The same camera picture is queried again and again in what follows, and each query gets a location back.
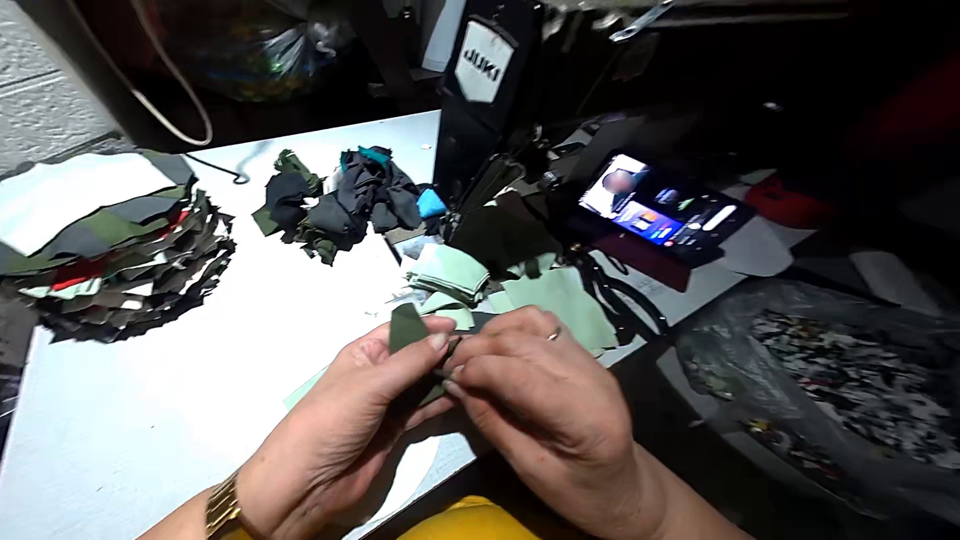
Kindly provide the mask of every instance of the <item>hand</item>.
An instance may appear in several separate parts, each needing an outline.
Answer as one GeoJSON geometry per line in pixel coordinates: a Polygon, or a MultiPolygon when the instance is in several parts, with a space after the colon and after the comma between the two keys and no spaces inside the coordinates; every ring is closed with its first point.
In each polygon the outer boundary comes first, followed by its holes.
{"type": "Polygon", "coordinates": [[[387,405],[443,357],[455,323],[425,317],[431,335],[390,356],[390,325],[347,345],[237,476],[248,528],[307,538],[357,503],[404,430],[453,405],[442,397],[399,421],[387,405]]]}
{"type": "Polygon", "coordinates": [[[664,503],[643,481],[616,379],[551,313],[524,307],[492,319],[447,362],[446,390],[463,402],[544,502],[602,538],[650,537],[664,503]],[[560,330],[555,341],[547,337],[560,330]]]}

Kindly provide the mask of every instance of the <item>yellow clothing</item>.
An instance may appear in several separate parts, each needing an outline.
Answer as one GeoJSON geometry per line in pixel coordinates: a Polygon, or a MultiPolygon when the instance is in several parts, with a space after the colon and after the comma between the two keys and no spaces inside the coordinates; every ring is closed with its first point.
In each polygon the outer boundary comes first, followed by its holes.
{"type": "Polygon", "coordinates": [[[483,497],[462,498],[397,540],[540,540],[506,510],[483,497]]]}

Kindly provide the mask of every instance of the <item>plastic bag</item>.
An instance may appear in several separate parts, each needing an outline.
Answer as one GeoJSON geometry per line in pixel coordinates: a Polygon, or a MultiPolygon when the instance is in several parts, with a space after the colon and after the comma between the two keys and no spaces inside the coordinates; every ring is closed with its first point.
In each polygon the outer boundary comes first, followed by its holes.
{"type": "MultiPolygon", "coordinates": [[[[310,3],[281,5],[307,12],[310,3]]],[[[353,37],[335,14],[310,23],[267,0],[156,0],[156,6],[164,47],[180,69],[198,86],[238,101],[277,101],[310,92],[336,48],[353,37]]]]}
{"type": "MultiPolygon", "coordinates": [[[[925,374],[923,388],[937,394],[939,405],[925,404],[926,397],[919,395],[917,409],[908,407],[902,421],[909,424],[913,419],[925,425],[925,420],[915,417],[934,410],[939,414],[937,425],[955,447],[960,416],[960,322],[879,306],[805,283],[765,280],[735,289],[687,320],[680,336],[677,352],[690,385],[725,401],[709,419],[711,425],[753,434],[857,510],[891,515],[908,509],[904,503],[909,503],[960,524],[960,470],[920,461],[920,450],[925,447],[916,445],[929,441],[893,438],[889,444],[878,444],[867,438],[888,428],[901,429],[903,424],[891,421],[896,415],[891,416],[886,407],[899,406],[898,400],[904,397],[914,399],[918,394],[915,380],[925,374]],[[789,321],[796,324],[789,327],[794,329],[793,337],[786,331],[778,334],[777,325],[789,325],[789,321]],[[806,347],[814,342],[823,344],[824,349],[806,347]],[[831,351],[844,358],[860,355],[860,359],[838,363],[828,360],[831,351]],[[855,367],[879,366],[880,362],[904,375],[874,380],[855,367]],[[809,366],[840,377],[798,378],[797,373],[809,366]],[[844,379],[844,374],[857,378],[844,379]],[[818,397],[815,401],[808,393],[832,392],[835,386],[838,395],[852,399],[851,410],[859,411],[864,404],[877,402],[849,388],[867,382],[893,389],[876,410],[881,420],[886,419],[882,422],[889,423],[880,424],[877,430],[864,430],[856,424],[866,422],[867,416],[851,420],[860,413],[842,410],[840,414],[830,400],[818,397]]],[[[869,420],[877,422],[873,416],[869,420]]]]}

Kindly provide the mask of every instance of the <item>woman's left hand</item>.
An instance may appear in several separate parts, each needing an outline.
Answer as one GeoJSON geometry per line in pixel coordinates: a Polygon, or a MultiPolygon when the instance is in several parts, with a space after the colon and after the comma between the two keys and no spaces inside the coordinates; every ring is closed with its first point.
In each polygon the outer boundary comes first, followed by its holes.
{"type": "Polygon", "coordinates": [[[385,324],[347,345],[237,476],[242,519],[265,538],[301,539],[363,498],[404,430],[453,407],[443,396],[403,419],[387,405],[443,357],[452,319],[395,355],[385,324]]]}

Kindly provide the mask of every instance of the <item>gold wristwatch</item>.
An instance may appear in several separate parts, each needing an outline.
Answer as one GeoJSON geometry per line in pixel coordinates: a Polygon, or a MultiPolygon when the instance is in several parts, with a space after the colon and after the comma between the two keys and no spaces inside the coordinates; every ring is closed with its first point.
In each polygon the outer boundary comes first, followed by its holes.
{"type": "Polygon", "coordinates": [[[237,502],[238,471],[213,488],[206,500],[206,537],[213,540],[252,540],[240,523],[237,502]]]}

